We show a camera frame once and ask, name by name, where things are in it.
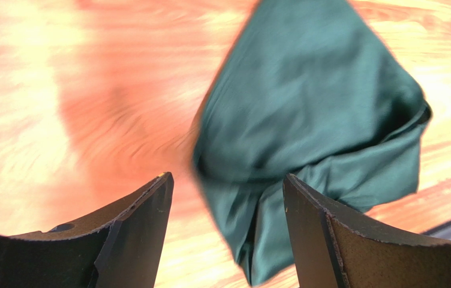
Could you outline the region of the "dark green cloth napkin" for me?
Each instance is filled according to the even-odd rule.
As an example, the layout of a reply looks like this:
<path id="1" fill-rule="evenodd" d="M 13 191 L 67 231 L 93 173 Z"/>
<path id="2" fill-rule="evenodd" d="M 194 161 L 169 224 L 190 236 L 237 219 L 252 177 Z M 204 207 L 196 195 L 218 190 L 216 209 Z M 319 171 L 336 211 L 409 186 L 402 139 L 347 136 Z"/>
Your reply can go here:
<path id="1" fill-rule="evenodd" d="M 200 118 L 193 165 L 249 285 L 294 262 L 289 173 L 367 212 L 416 192 L 419 84 L 347 1 L 261 1 Z"/>

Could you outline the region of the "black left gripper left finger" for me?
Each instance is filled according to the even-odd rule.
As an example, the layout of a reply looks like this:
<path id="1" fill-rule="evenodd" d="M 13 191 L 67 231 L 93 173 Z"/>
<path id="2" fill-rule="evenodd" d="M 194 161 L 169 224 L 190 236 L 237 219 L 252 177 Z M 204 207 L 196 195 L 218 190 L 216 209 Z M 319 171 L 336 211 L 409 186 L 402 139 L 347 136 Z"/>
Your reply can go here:
<path id="1" fill-rule="evenodd" d="M 0 287 L 153 287 L 173 188 L 166 172 L 48 232 L 0 235 Z"/>

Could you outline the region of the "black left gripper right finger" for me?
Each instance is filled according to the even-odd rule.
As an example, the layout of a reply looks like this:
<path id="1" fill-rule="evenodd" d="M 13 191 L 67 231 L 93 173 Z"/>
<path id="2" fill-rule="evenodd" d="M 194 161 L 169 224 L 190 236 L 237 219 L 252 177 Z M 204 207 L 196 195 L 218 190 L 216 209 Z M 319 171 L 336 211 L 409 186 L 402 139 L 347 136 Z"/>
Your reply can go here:
<path id="1" fill-rule="evenodd" d="M 294 175 L 283 191 L 301 287 L 451 287 L 451 240 L 384 224 Z"/>

